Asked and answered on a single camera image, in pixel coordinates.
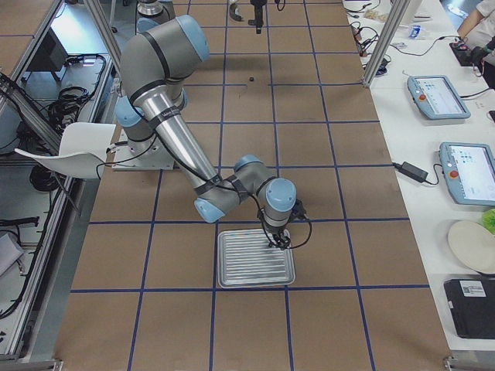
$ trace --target green object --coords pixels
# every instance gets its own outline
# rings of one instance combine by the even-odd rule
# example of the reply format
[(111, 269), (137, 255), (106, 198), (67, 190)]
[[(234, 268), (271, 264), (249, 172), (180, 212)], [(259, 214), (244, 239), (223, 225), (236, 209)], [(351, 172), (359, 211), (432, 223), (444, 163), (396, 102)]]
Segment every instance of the green object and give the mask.
[(492, 234), (495, 234), (495, 209), (485, 211), (481, 220), (483, 221), (483, 226)]

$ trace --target white plate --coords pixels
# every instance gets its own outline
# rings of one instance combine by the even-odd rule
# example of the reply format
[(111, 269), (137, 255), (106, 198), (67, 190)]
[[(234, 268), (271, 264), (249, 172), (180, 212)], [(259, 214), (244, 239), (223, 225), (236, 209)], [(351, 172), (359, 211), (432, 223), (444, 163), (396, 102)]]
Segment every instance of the white plate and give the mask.
[(467, 267), (495, 274), (495, 237), (478, 223), (462, 220), (449, 230), (449, 246)]

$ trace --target person's arm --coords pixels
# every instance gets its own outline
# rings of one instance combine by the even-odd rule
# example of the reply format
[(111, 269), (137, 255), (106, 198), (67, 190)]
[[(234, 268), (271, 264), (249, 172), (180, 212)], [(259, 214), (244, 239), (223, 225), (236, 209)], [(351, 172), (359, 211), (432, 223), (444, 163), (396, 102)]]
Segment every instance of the person's arm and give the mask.
[(466, 19), (464, 19), (462, 25), (457, 29), (457, 33), (462, 38), (466, 37), (466, 35), (471, 32), (472, 29), (476, 27), (478, 23), (483, 19), (483, 15), (480, 13), (478, 9), (474, 9)]

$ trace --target metal tray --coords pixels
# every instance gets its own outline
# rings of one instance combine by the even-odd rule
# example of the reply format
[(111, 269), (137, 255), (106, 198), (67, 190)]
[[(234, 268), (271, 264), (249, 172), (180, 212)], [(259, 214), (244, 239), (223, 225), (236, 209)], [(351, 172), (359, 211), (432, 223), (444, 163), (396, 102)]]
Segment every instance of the metal tray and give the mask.
[(263, 230), (227, 230), (218, 235), (218, 283), (222, 288), (291, 284), (291, 250), (268, 247)]

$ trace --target tablet screen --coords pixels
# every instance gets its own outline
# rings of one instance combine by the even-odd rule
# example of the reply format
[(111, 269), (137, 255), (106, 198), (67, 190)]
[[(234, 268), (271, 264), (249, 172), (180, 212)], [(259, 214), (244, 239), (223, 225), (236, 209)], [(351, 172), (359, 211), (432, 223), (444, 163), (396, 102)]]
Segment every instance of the tablet screen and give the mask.
[(423, 94), (436, 114), (464, 114), (465, 110), (453, 94), (445, 79), (429, 77), (416, 79)]
[(495, 201), (495, 174), (483, 147), (450, 146), (467, 199)]

